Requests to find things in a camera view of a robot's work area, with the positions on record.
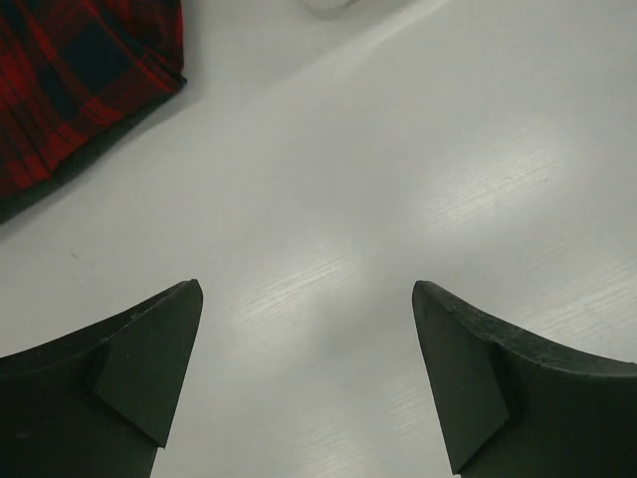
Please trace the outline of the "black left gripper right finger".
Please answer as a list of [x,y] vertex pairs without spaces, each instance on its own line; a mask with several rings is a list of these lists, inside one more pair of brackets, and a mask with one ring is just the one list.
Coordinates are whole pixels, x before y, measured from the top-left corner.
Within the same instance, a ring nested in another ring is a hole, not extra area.
[[454,475],[635,475],[634,363],[555,343],[429,281],[412,307]]

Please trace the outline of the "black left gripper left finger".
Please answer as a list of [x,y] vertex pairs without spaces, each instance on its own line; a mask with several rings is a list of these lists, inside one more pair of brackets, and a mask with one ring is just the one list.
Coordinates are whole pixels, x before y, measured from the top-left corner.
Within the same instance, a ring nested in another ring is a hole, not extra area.
[[1,359],[4,477],[148,477],[167,445],[203,292],[180,282]]

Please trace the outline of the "red black plaid skirt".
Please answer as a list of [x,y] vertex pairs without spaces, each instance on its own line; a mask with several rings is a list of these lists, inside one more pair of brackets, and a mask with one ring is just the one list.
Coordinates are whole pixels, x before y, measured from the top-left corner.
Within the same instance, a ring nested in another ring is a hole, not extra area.
[[1,4],[1,194],[185,85],[179,1]]

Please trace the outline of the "grey polka dot skirt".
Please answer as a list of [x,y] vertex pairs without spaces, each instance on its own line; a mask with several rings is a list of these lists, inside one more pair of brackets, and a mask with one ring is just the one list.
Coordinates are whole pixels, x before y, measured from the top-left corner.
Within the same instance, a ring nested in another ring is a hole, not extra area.
[[157,100],[137,110],[135,113],[120,120],[103,132],[100,132],[79,149],[62,161],[52,176],[26,190],[11,193],[1,197],[1,223],[4,224],[17,215],[23,213],[39,202],[47,199],[53,193],[67,185],[76,177],[91,167],[114,145],[130,133],[138,124],[153,114],[158,108],[177,96],[187,85],[188,80],[181,76],[175,93],[162,94]]

